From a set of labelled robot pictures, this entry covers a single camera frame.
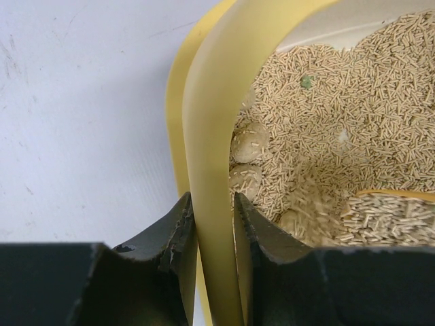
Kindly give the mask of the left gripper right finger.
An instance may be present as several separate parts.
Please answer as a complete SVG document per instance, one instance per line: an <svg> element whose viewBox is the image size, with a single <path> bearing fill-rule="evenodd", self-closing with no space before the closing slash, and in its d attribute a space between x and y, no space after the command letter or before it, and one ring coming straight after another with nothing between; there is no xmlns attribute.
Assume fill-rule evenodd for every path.
<svg viewBox="0 0 435 326"><path fill-rule="evenodd" d="M234 196L248 325L433 325L432 247L312 248Z"/></svg>

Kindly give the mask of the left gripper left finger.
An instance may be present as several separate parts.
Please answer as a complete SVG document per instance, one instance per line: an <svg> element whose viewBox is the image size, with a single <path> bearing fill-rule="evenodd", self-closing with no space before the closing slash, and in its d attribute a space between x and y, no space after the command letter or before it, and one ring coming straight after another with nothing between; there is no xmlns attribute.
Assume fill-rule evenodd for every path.
<svg viewBox="0 0 435 326"><path fill-rule="evenodd" d="M191 325L196 231L190 194L131 239L3 243L2 325Z"/></svg>

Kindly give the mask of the yellow litter scoop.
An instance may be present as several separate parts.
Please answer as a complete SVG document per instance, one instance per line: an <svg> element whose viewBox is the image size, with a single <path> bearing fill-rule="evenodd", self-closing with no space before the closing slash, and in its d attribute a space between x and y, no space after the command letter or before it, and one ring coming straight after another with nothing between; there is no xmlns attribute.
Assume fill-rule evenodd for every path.
<svg viewBox="0 0 435 326"><path fill-rule="evenodd" d="M434 246L434 195L386 191L348 199L344 230L335 241L347 246Z"/></svg>

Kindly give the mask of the yellow litter box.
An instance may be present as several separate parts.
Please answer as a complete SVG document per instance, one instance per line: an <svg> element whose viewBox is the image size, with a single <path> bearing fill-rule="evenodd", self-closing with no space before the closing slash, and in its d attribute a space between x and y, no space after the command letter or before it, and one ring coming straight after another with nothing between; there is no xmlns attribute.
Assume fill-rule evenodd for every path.
<svg viewBox="0 0 435 326"><path fill-rule="evenodd" d="M248 325L239 289L230 144L241 103L276 52L355 47L433 1L223 1L191 31L167 86L167 126L177 188L190 192L210 317Z"/></svg>

